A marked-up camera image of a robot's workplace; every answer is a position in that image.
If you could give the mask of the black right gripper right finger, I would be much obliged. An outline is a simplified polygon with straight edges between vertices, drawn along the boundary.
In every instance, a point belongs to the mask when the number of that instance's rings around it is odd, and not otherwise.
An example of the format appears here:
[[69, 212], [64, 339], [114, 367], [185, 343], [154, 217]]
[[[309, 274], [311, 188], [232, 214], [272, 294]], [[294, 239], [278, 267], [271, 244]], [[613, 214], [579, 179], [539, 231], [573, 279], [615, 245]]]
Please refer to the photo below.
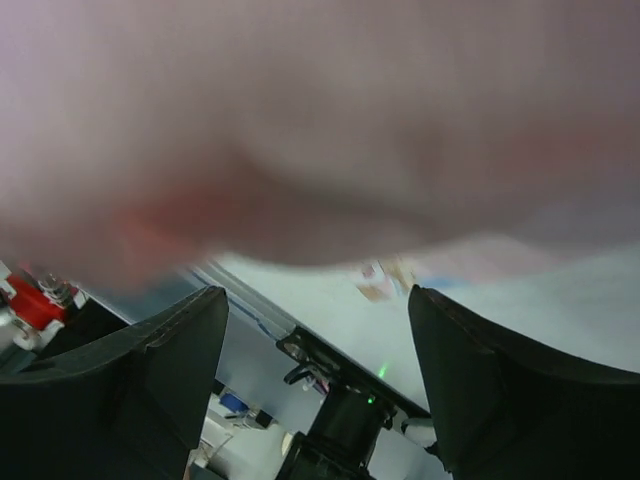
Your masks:
[[456, 479], [635, 479], [639, 377], [414, 287], [412, 338], [431, 451]]

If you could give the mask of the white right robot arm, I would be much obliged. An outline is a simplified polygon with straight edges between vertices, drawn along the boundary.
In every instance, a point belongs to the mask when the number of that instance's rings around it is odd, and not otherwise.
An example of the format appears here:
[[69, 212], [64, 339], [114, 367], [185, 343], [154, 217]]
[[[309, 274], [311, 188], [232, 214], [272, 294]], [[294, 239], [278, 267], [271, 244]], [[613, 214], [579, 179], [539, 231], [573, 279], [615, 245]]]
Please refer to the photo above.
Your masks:
[[[379, 434], [408, 421], [456, 479], [611, 479], [639, 461], [639, 377], [491, 322], [433, 289], [408, 313], [421, 407], [311, 332], [277, 342], [285, 377], [327, 383], [282, 479], [366, 479]], [[113, 332], [90, 303], [45, 355], [1, 377], [5, 479], [179, 479], [197, 447], [229, 317], [203, 288]]]

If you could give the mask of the pink pillowcase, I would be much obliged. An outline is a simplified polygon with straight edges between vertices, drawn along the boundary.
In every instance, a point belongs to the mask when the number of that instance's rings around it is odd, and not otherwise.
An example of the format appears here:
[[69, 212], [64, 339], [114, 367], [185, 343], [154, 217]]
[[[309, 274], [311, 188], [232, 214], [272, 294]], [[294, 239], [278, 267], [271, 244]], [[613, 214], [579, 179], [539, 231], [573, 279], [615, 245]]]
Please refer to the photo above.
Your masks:
[[635, 1], [5, 1], [1, 255], [479, 278], [639, 239]]

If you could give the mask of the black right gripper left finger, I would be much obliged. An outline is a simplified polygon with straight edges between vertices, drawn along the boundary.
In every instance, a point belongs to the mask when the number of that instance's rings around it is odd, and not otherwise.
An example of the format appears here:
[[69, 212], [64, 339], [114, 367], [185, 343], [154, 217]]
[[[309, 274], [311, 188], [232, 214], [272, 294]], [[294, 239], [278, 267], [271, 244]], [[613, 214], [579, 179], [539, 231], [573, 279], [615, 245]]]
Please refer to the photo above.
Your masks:
[[198, 447], [228, 320], [203, 288], [1, 377], [4, 479], [180, 479]]

